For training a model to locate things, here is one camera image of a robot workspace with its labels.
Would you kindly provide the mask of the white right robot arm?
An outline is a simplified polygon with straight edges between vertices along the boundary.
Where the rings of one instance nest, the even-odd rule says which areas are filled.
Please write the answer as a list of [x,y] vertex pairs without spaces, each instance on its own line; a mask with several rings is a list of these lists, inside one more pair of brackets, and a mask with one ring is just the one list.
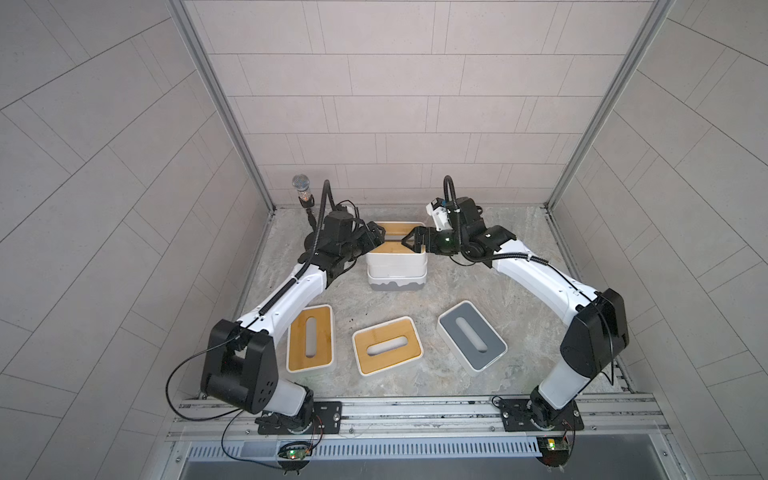
[[462,256],[516,281],[557,314],[566,327],[561,359],[530,394],[526,407],[533,425],[551,430],[590,383],[629,343],[622,296],[596,290],[535,255],[507,229],[493,226],[465,237],[457,229],[413,228],[401,244],[420,253]]

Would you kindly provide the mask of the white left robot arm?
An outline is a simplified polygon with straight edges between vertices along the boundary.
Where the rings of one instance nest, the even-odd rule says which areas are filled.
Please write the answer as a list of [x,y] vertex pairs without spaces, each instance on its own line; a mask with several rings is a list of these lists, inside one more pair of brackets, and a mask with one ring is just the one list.
[[306,431],[314,419],[313,392],[280,378],[276,345],[346,264],[382,245],[385,234],[373,221],[353,219],[349,226],[324,226],[309,235],[309,248],[275,292],[238,320],[221,320],[213,327],[201,391],[248,413],[273,414],[286,429]]

